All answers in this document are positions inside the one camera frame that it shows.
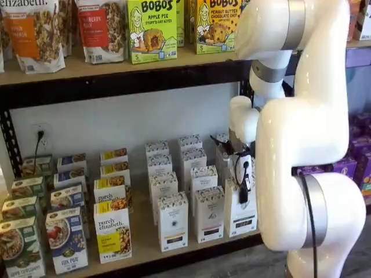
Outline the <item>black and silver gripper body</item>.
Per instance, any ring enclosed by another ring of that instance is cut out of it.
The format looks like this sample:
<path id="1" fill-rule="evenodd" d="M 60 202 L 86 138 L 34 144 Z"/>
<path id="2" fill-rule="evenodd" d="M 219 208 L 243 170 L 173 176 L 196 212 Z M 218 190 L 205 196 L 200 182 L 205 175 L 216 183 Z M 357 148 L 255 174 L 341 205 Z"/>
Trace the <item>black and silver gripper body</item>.
<path id="1" fill-rule="evenodd" d="M 231 142 L 234 155 L 253 155 L 253 143 L 249 142 L 245 144 L 239 140 Z"/>

